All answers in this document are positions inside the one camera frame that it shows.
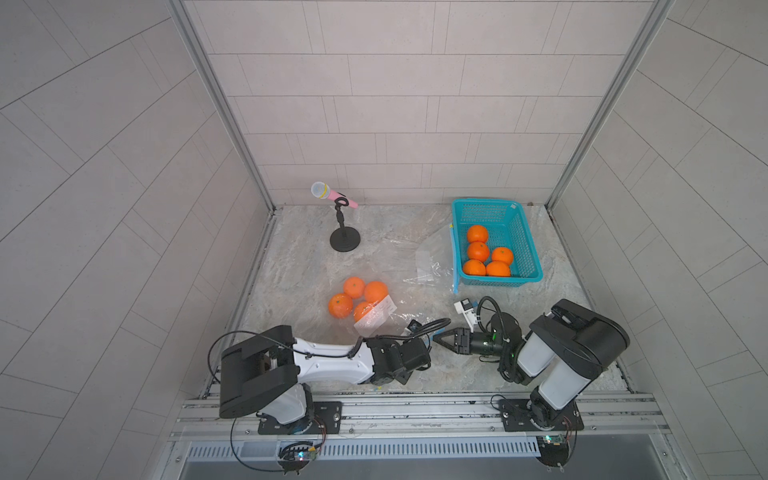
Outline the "clear zip-top bag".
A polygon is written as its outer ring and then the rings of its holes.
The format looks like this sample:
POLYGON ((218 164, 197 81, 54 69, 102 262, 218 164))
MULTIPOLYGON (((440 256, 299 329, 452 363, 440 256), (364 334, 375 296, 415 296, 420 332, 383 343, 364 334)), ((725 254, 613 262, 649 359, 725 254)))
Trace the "clear zip-top bag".
MULTIPOLYGON (((355 306, 366 302, 364 296, 354 300, 355 306)), ((353 345, 356 342, 380 340, 403 344, 420 341, 431 344, 431 336, 445 331, 451 320, 432 313, 417 297, 417 287, 409 282, 397 281, 382 274, 356 272, 352 275, 335 276, 318 302, 319 319, 313 327, 317 340, 322 343, 353 345), (353 312, 344 319, 333 318, 328 311, 328 302, 332 296, 343 293, 343 283, 349 277, 359 277, 365 285, 372 281, 384 282, 389 295, 376 304, 375 308, 359 322, 355 322, 353 312), (409 335, 407 326, 412 319, 419 321, 423 329, 417 335, 409 335)))
POLYGON ((409 283, 458 293, 459 274, 453 234, 454 226, 448 224, 419 244, 414 254, 415 272, 408 278, 409 283))

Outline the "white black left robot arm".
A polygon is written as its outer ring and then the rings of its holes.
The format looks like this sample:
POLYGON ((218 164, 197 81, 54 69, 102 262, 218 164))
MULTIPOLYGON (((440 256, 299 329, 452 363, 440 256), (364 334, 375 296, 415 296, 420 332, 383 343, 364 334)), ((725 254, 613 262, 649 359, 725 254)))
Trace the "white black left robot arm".
POLYGON ((308 342, 289 325, 249 331, 221 354, 219 417, 260 414, 281 426, 304 428, 314 419, 310 383, 404 385, 415 371, 431 366, 424 339, 449 324, 448 318, 413 321, 405 335, 360 337, 352 345, 308 342))

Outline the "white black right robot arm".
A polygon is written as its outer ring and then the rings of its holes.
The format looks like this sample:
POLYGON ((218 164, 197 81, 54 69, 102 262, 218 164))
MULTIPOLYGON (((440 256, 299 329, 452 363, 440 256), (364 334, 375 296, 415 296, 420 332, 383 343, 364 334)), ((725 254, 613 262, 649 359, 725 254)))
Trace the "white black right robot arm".
POLYGON ((525 401, 492 396, 507 431, 582 430, 576 397, 631 344, 617 322, 567 299, 532 321, 528 333, 489 296, 476 306, 461 301, 457 310, 468 325, 433 335, 434 343, 496 364, 508 383, 527 386, 546 375, 525 401))

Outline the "teal plastic perforated basket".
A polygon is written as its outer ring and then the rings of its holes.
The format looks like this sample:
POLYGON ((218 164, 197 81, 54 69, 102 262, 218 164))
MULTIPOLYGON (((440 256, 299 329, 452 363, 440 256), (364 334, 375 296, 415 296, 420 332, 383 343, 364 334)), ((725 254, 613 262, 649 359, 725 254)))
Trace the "teal plastic perforated basket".
POLYGON ((463 198, 454 200, 451 208, 456 284, 519 287, 542 279, 543 270, 521 204, 512 200, 463 198), (478 276, 464 271, 465 263, 471 260, 470 230, 473 227, 483 227, 487 232, 485 244, 489 247, 489 256, 485 264, 492 261, 495 249, 510 251, 509 276, 478 276))

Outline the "black microphone stand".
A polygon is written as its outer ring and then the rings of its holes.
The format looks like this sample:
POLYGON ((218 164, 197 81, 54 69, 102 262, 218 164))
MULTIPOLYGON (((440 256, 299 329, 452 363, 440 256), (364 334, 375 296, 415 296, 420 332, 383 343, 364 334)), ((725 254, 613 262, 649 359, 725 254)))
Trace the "black microphone stand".
POLYGON ((355 250, 361 242, 361 236, 359 232, 345 224, 345 217, 342 209, 350 206, 350 201, 340 196, 334 200, 336 220, 338 222, 338 228, 335 229, 330 236, 330 245, 337 252, 350 252, 355 250))

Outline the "right green circuit board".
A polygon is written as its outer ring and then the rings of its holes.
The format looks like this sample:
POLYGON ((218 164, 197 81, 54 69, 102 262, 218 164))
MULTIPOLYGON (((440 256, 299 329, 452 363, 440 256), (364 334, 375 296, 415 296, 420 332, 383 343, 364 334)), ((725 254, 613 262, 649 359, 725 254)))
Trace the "right green circuit board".
POLYGON ((539 456, 537 460, 552 468, 563 469, 570 461, 573 448, 566 435, 544 435, 536 438, 539 456))

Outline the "green circuit board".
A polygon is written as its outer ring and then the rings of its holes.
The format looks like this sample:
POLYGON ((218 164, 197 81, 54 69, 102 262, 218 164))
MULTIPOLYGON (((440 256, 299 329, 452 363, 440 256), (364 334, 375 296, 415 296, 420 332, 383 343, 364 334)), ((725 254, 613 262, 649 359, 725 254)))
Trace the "green circuit board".
POLYGON ((536 438, 539 456, 537 460, 552 468, 563 469, 570 461, 573 448, 566 435, 544 435, 536 438))
POLYGON ((282 447, 277 454, 278 465, 284 473, 298 473, 314 461, 319 453, 319 444, 299 441, 282 447))

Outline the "left green circuit board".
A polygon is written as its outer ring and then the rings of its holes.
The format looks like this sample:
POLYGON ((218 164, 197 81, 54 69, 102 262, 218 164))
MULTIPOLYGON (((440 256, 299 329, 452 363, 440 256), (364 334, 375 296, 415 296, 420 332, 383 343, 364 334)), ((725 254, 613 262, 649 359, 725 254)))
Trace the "left green circuit board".
POLYGON ((277 454, 278 465, 284 473, 298 473, 314 461, 319 453, 319 444, 299 441, 282 447, 277 454))

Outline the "pink toy microphone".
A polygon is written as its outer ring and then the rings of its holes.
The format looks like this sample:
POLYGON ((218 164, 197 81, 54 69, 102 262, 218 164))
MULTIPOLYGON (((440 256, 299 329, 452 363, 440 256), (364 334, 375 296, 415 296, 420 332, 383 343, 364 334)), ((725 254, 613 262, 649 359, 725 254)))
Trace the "pink toy microphone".
POLYGON ((342 194, 340 192, 333 190, 325 182, 322 182, 322 181, 314 182, 310 188, 310 191, 315 198, 333 201, 337 204, 340 204, 342 206, 347 206, 353 209, 356 209, 358 207, 357 202, 351 200, 345 194, 342 194))

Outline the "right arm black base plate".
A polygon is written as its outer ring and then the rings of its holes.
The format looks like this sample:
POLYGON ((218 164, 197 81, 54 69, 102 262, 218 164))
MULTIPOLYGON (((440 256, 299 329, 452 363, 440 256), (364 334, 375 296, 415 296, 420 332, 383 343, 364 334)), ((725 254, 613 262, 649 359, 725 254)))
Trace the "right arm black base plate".
POLYGON ((572 400, 563 409, 553 409, 544 400, 499 399, 494 402, 506 432, 582 431, 584 422, 572 400))

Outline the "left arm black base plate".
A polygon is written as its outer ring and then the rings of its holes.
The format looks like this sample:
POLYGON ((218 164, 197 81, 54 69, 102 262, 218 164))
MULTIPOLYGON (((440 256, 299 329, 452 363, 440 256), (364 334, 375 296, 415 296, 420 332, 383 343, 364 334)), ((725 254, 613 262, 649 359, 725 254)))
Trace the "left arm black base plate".
POLYGON ((342 402, 283 403, 275 401, 260 412, 259 435, 338 434, 342 402))

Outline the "aluminium mounting rail frame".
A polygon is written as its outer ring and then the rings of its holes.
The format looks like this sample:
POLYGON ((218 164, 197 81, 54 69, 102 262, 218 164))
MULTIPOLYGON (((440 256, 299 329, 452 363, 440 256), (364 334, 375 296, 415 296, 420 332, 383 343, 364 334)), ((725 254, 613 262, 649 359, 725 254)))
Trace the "aluminium mounting rail frame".
POLYGON ((592 392, 575 402, 584 422, 577 432, 506 432, 491 407, 494 394, 344 393, 316 402, 342 402, 338 434, 259 435, 262 418, 219 417, 217 394, 186 402, 154 470, 157 479, 178 479, 195 461, 232 462, 250 473, 274 469, 279 450, 294 442, 320 445, 319 461, 477 460, 530 458, 538 474, 571 470, 599 478, 608 468, 642 479, 681 479, 668 423, 650 394, 592 392), (566 435, 572 445, 563 469, 537 457, 536 438, 566 435))

